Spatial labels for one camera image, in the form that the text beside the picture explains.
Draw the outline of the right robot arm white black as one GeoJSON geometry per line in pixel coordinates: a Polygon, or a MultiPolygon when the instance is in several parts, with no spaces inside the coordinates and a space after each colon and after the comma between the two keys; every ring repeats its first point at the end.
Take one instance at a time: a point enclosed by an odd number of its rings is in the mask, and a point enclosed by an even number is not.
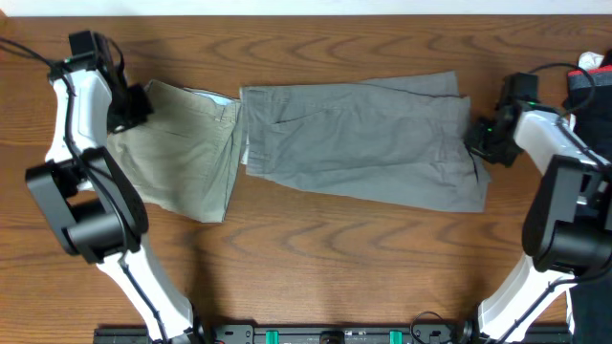
{"type": "Polygon", "coordinates": [[[478,131],[486,161],[526,153],[542,178],[522,227],[523,253],[457,335],[460,343],[520,343],[561,294],[611,270],[611,163],[558,110],[519,102],[478,131]]]}

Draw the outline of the grey shorts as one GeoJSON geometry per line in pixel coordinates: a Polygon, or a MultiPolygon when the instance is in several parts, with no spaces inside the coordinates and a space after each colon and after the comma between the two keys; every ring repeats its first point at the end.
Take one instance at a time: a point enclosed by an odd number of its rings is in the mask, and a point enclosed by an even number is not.
{"type": "Polygon", "coordinates": [[[247,86],[247,173],[301,191],[480,213],[491,180],[463,138],[455,73],[247,86]]]}

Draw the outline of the khaki shorts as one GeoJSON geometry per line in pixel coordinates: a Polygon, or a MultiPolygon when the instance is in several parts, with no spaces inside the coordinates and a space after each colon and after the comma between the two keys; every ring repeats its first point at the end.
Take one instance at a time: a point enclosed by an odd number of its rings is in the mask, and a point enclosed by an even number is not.
{"type": "Polygon", "coordinates": [[[158,80],[146,87],[153,113],[108,137],[107,149],[142,200],[201,223],[221,223],[243,144],[238,100],[158,80]]]}

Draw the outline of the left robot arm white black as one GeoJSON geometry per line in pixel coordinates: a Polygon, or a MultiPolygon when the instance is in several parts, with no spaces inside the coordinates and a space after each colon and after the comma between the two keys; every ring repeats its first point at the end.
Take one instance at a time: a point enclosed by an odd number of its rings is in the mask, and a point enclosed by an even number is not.
{"type": "Polygon", "coordinates": [[[111,278],[138,311],[151,343],[203,343],[192,303],[154,254],[138,192],[106,148],[114,129],[151,112],[142,87],[121,70],[68,59],[50,65],[57,97],[55,135],[43,164],[25,179],[55,238],[111,278]]]}

